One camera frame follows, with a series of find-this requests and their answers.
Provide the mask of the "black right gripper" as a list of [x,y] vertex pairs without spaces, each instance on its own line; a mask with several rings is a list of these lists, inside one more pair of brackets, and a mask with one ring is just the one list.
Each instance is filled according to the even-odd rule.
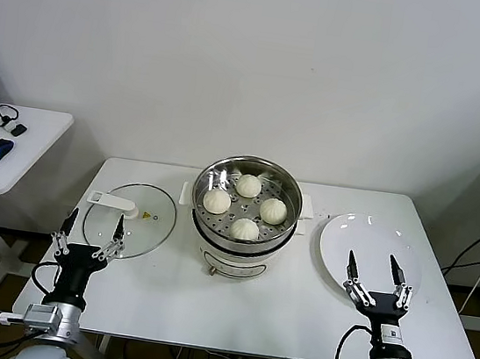
[[343,286],[357,311],[370,321],[373,340],[402,343],[399,320],[409,311],[413,288],[405,281],[405,274],[394,255],[390,256],[390,267],[394,294],[381,292],[369,293],[359,278],[355,253],[349,251],[347,261],[347,280]]

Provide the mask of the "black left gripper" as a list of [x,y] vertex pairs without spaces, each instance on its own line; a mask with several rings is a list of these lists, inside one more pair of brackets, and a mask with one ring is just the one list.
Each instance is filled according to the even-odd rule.
[[64,303],[85,308],[84,292],[89,283],[90,276],[107,267],[108,262],[119,258],[125,249],[124,214],[118,219],[115,232],[110,241],[102,247],[72,244],[68,246],[68,236],[78,216],[75,208],[61,224],[57,232],[51,233],[54,245],[56,262],[61,267],[61,274],[54,288],[41,301],[44,304]]

